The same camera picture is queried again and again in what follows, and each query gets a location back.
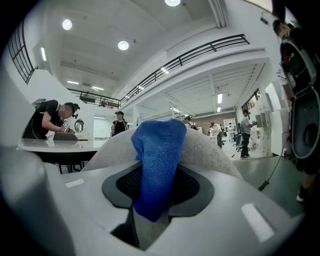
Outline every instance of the ceiling light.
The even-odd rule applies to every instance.
[[[72,28],[72,21],[70,19],[65,19],[63,22],[62,22],[62,27],[65,29],[65,30],[69,30]]]
[[[78,82],[73,82],[73,81],[66,81],[67,83],[69,84],[74,84],[74,85],[78,85],[79,83]]]
[[[103,90],[104,90],[104,89],[99,88],[99,87],[96,87],[96,86],[92,86],[91,88],[92,88],[92,89],[96,89],[96,90],[101,90],[101,91],[103,91]]]
[[[120,50],[125,51],[125,50],[127,50],[129,48],[129,44],[126,41],[120,41],[118,43],[118,47],[119,47]]]
[[[164,67],[162,67],[161,70],[162,70],[164,73],[169,74],[169,71],[167,71]]]
[[[173,111],[175,111],[175,112],[178,112],[178,113],[181,113],[182,111],[180,111],[179,109],[177,109],[177,108],[175,108],[175,107],[170,107],[170,109],[172,110],[173,109]]]
[[[181,0],[164,0],[164,1],[168,6],[171,6],[171,7],[177,6],[181,2]]]
[[[222,102],[222,93],[218,95],[218,104]]]
[[[47,61],[47,57],[46,57],[45,48],[41,47],[41,55],[42,55],[43,61],[46,62]]]

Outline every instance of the air vent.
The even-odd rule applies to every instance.
[[[92,84],[83,82],[82,85],[83,85],[83,86],[86,86],[86,87],[91,87]]]

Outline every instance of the black railing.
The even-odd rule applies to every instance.
[[[183,65],[189,62],[192,62],[208,54],[212,54],[232,47],[238,47],[249,44],[250,43],[246,40],[244,34],[237,34],[214,40],[200,45],[192,50],[189,50],[184,54],[169,61],[168,63],[154,71],[152,74],[147,76],[145,79],[143,79],[137,86],[135,86],[121,99],[120,105],[122,106],[130,98],[134,97],[142,90],[152,85],[155,81],[158,81],[159,79],[164,77],[166,74],[169,74],[170,72],[182,67]]]
[[[30,61],[26,48],[24,25],[25,20],[23,19],[13,32],[7,45],[16,69],[27,84],[34,73],[35,68]]]
[[[68,89],[84,103],[96,105],[98,107],[118,109],[120,106],[120,100],[116,98],[101,96],[98,94],[84,92],[80,90]]]

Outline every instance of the white sticker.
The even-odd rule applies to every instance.
[[[260,243],[267,241],[275,234],[269,223],[252,203],[245,204],[241,210]]]
[[[66,182],[65,185],[66,185],[67,188],[72,188],[72,187],[75,187],[75,186],[79,186],[79,185],[81,185],[83,183],[85,183],[84,179],[80,178],[80,179],[77,179],[77,180],[74,180],[74,181]]]

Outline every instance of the black mesh grille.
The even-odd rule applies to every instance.
[[[116,181],[116,187],[134,202],[140,195],[141,177],[142,166],[119,178]],[[173,204],[177,205],[194,197],[199,189],[200,185],[196,179],[177,169],[172,188]]]
[[[142,176],[142,165],[137,169],[129,172],[116,181],[116,187],[122,193],[131,197],[133,201],[137,200],[140,195],[140,182]]]
[[[177,205],[193,198],[199,192],[199,189],[200,185],[196,179],[177,169],[172,188],[173,204]]]

